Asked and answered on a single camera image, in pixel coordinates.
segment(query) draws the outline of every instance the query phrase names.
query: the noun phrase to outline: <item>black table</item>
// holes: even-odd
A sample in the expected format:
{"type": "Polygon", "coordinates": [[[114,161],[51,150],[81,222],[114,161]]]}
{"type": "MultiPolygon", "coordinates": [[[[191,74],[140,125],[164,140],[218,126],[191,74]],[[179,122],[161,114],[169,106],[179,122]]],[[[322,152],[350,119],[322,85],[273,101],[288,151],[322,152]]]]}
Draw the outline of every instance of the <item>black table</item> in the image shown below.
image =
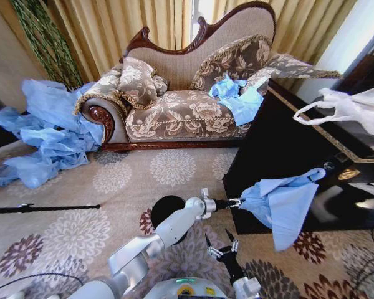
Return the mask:
{"type": "MultiPolygon", "coordinates": [[[[321,82],[324,80],[319,80],[317,90],[323,87],[321,82]]],[[[243,190],[264,178],[297,176],[312,168],[323,167],[327,174],[317,181],[317,194],[334,185],[343,186],[344,192],[327,206],[320,202],[318,196],[315,197],[302,230],[373,227],[373,211],[355,205],[355,199],[364,191],[347,183],[374,183],[374,136],[360,131],[360,126],[358,134],[357,124],[353,124],[353,129],[347,123],[301,125],[292,116],[317,96],[306,97],[303,101],[296,95],[297,84],[286,82],[285,86],[287,88],[275,81],[269,82],[264,102],[223,178],[228,198],[239,197],[243,190]],[[330,209],[337,219],[319,219],[314,210],[316,206],[330,209]]],[[[313,109],[305,115],[310,119],[324,116],[313,109]]],[[[231,212],[238,234],[270,232],[250,212],[236,208],[231,212]]]]}

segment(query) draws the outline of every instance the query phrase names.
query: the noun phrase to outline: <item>green curtain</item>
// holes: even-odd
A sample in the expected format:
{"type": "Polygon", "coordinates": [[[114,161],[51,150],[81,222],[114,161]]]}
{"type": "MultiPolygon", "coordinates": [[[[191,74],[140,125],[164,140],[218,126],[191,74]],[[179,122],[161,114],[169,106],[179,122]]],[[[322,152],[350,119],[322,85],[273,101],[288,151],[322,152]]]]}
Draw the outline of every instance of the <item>green curtain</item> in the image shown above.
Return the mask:
{"type": "Polygon", "coordinates": [[[82,86],[77,65],[69,47],[40,0],[11,0],[33,52],[49,79],[63,83],[68,90],[82,86]]]}

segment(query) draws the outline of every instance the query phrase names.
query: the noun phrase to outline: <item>floral carpet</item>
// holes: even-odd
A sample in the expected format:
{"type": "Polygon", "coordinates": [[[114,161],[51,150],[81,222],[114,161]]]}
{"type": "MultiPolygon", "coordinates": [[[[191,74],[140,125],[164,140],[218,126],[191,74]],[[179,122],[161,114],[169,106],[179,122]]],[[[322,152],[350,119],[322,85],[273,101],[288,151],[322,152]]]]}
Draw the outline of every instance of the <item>floral carpet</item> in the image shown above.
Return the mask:
{"type": "MultiPolygon", "coordinates": [[[[14,148],[11,152],[19,154],[14,148]]],[[[60,173],[38,189],[19,181],[0,187],[0,207],[25,202],[36,206],[101,204],[99,210],[0,215],[0,285],[27,275],[63,273],[86,282],[108,275],[107,259],[136,235],[153,232],[151,208],[166,195],[187,200],[202,187],[225,199],[221,178],[237,148],[163,149],[91,153],[90,164],[60,173]]],[[[9,153],[0,153],[0,159],[9,153]]],[[[219,248],[237,236],[229,210],[196,222],[184,241],[150,261],[150,272],[127,298],[143,298],[168,278],[194,276],[212,280],[234,298],[223,264],[206,253],[204,234],[219,248]]],[[[374,270],[370,231],[304,232],[295,244],[275,252],[270,234],[238,235],[239,263],[262,285],[261,298],[374,298],[374,275],[359,290],[357,279],[374,270]]],[[[0,289],[0,298],[24,290],[27,298],[59,293],[67,298],[80,287],[74,278],[38,276],[0,289]]]]}

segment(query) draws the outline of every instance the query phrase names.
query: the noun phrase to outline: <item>carved wooden frame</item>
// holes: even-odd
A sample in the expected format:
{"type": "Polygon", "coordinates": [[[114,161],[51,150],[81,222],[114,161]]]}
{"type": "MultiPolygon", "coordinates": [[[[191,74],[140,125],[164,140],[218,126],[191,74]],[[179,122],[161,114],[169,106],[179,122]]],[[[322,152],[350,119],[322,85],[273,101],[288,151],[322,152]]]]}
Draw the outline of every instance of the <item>carved wooden frame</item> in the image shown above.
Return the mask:
{"type": "Polygon", "coordinates": [[[101,123],[104,126],[104,139],[103,144],[107,143],[113,135],[115,130],[115,121],[111,113],[101,106],[91,106],[89,110],[90,116],[97,122],[101,123]]]}
{"type": "Polygon", "coordinates": [[[152,41],[148,38],[148,33],[150,32],[149,28],[143,27],[143,29],[137,32],[137,34],[132,38],[123,56],[126,57],[131,50],[136,49],[136,48],[151,48],[158,52],[172,54],[172,55],[183,55],[183,54],[190,53],[194,51],[196,48],[198,48],[200,45],[202,45],[230,17],[232,17],[233,15],[235,15],[236,13],[240,11],[243,11],[244,9],[252,8],[252,7],[266,9],[271,14],[273,18],[273,25],[274,25],[274,32],[273,32],[273,38],[272,38],[272,41],[273,41],[274,35],[276,34],[276,16],[274,14],[273,8],[270,5],[268,5],[268,3],[264,3],[260,1],[252,1],[252,2],[247,2],[244,4],[238,5],[237,7],[229,11],[224,17],[222,17],[215,24],[208,24],[205,21],[204,17],[202,16],[199,17],[198,18],[199,30],[198,30],[197,36],[190,43],[190,45],[188,45],[187,47],[181,50],[167,50],[167,49],[158,47],[157,45],[152,43],[152,41]]]}
{"type": "Polygon", "coordinates": [[[173,141],[173,142],[139,142],[139,143],[106,143],[103,150],[132,151],[132,150],[160,150],[170,148],[232,148],[242,145],[241,140],[217,141],[173,141]]]}

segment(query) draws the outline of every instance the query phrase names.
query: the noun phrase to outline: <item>throw pillow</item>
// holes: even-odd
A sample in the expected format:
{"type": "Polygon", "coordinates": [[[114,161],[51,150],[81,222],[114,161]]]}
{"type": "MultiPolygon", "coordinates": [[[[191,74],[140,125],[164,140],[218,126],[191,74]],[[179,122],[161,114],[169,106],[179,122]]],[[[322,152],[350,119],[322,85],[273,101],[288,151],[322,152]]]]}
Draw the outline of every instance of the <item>throw pillow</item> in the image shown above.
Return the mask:
{"type": "Polygon", "coordinates": [[[235,40],[208,56],[195,73],[190,89],[209,90],[228,74],[233,80],[246,80],[261,69],[270,52],[270,41],[263,36],[235,40]]]}
{"type": "Polygon", "coordinates": [[[341,74],[335,70],[318,69],[289,54],[275,53],[265,66],[278,70],[277,78],[341,78],[341,74]]]}
{"type": "Polygon", "coordinates": [[[123,58],[123,70],[119,79],[118,94],[136,109],[149,109],[156,102],[155,85],[152,79],[154,68],[146,62],[123,58]]]}
{"type": "Polygon", "coordinates": [[[117,87],[119,85],[119,79],[122,75],[122,64],[117,64],[107,73],[105,73],[96,84],[90,87],[80,98],[78,98],[75,108],[74,115],[77,115],[82,108],[84,102],[91,98],[102,98],[104,100],[113,101],[127,114],[127,103],[125,103],[118,96],[117,87]]]}
{"type": "Polygon", "coordinates": [[[169,81],[158,75],[152,77],[152,80],[154,81],[156,96],[162,97],[168,91],[169,81]]]}

